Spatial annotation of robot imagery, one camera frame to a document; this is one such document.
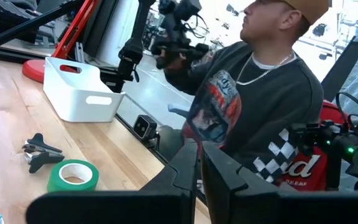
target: silver chain necklace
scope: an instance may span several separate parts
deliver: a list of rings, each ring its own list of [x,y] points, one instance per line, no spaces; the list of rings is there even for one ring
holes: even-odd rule
[[[241,74],[242,72],[244,71],[245,67],[248,65],[249,61],[251,60],[251,58],[254,56],[254,53],[251,54],[251,56],[248,58],[246,64],[243,66],[243,68],[241,69],[241,72],[240,72],[240,75],[238,76],[237,80],[236,80],[236,83],[238,85],[242,85],[242,86],[246,86],[246,85],[249,85],[253,82],[256,82],[257,80],[260,80],[261,78],[263,78],[264,76],[266,76],[267,74],[269,74],[269,72],[271,72],[272,70],[275,70],[276,68],[280,67],[285,61],[287,61],[291,56],[292,56],[292,53],[288,56],[286,56],[278,65],[274,66],[274,68],[270,69],[270,70],[267,70],[266,72],[264,72],[263,74],[261,74],[259,77],[251,80],[251,81],[248,81],[248,82],[240,82],[239,79],[241,78]]]

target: graphic print on sweatshirt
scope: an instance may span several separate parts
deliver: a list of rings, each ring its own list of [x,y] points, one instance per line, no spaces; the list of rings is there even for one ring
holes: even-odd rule
[[[236,81],[227,71],[221,70],[198,90],[183,125],[183,136],[197,142],[213,142],[221,147],[240,113],[241,98]]]

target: white plastic bin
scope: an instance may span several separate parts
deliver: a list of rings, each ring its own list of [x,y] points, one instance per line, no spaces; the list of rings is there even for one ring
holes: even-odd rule
[[[79,68],[80,73],[61,68]],[[98,67],[59,58],[45,58],[44,92],[57,115],[68,122],[111,122],[125,95],[113,93]]]

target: dark gray sweatshirt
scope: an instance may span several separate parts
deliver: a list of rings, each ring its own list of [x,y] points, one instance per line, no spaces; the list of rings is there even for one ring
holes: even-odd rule
[[[288,140],[292,123],[318,120],[323,104],[320,82],[299,57],[249,85],[264,69],[249,60],[243,42],[215,53],[190,71],[165,71],[178,90],[194,95],[182,135],[216,143],[225,153],[261,178],[277,180],[297,154]]]

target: checkered pattern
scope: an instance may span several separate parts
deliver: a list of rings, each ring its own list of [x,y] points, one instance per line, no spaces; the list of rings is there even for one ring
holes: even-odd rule
[[[268,149],[272,155],[256,158],[253,162],[255,169],[251,170],[267,182],[273,182],[288,168],[289,163],[298,154],[298,149],[291,144],[289,132],[286,129],[268,145]]]

